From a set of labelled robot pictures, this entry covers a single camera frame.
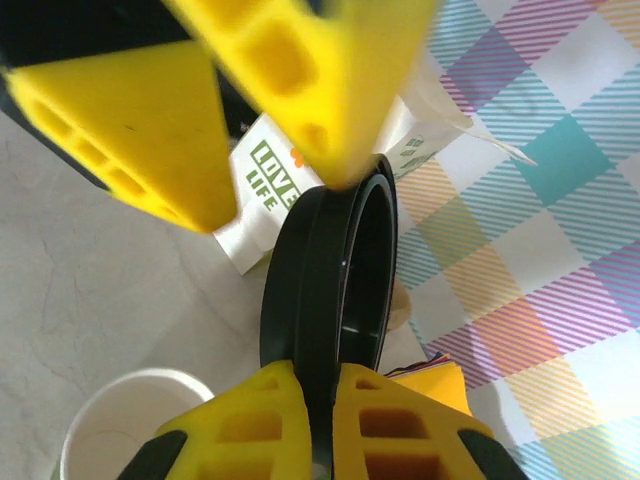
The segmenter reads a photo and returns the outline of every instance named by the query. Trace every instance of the table surface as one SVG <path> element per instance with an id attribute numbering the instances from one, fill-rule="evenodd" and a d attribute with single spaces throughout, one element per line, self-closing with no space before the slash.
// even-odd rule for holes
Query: table surface
<path id="1" fill-rule="evenodd" d="M 78 409 L 139 368 L 214 392 L 258 369 L 266 267 L 94 188 L 0 114 L 0 474 L 49 478 Z M 424 359 L 405 325 L 381 371 Z"/>
<path id="2" fill-rule="evenodd" d="M 530 478 L 640 478 L 640 2 L 446 0 L 425 60 L 536 166 L 463 135 L 399 182 L 416 334 Z"/>

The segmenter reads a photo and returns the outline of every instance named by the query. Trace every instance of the white floor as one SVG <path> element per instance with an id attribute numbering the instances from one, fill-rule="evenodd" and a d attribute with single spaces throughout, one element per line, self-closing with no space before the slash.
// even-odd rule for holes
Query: white floor
<path id="1" fill-rule="evenodd" d="M 0 114 L 0 478 L 48 479 L 75 412 L 118 375 L 245 379 L 265 274 L 112 200 Z M 405 325 L 381 371 L 423 358 Z"/>

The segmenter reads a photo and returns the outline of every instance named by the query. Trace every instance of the plaid tablecloth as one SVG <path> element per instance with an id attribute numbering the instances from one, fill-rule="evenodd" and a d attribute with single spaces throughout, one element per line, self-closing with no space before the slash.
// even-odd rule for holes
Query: plaid tablecloth
<path id="1" fill-rule="evenodd" d="M 640 1 L 448 0 L 428 60 L 480 132 L 399 184 L 427 354 L 531 478 L 640 478 Z"/>

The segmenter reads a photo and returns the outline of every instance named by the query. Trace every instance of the yellow plastic block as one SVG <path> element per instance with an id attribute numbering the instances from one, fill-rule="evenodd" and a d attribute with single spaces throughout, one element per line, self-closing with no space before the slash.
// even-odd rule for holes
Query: yellow plastic block
<path id="1" fill-rule="evenodd" d="M 471 415 L 462 369 L 454 362 L 392 378 L 414 392 Z"/>
<path id="2" fill-rule="evenodd" d="M 235 216 L 219 91 L 196 42 L 20 67 L 6 79 L 33 125 L 119 200 L 199 232 Z"/>
<path id="3" fill-rule="evenodd" d="M 333 408 L 336 480 L 484 480 L 463 429 L 492 436 L 469 415 L 344 364 Z"/>
<path id="4" fill-rule="evenodd" d="M 290 361 L 171 420 L 157 435 L 187 433 L 167 480 L 310 480 L 307 408 Z"/>
<path id="5" fill-rule="evenodd" d="M 425 41 L 437 0 L 164 0 L 216 53 L 331 188 L 373 167 L 371 149 Z"/>

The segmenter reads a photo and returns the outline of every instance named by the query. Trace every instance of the white paper cup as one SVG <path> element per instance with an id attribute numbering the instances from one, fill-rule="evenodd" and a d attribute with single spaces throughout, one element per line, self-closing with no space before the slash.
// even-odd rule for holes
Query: white paper cup
<path id="1" fill-rule="evenodd" d="M 200 380 L 168 368 L 114 380 L 76 415 L 52 478 L 115 480 L 158 428 L 211 398 Z"/>

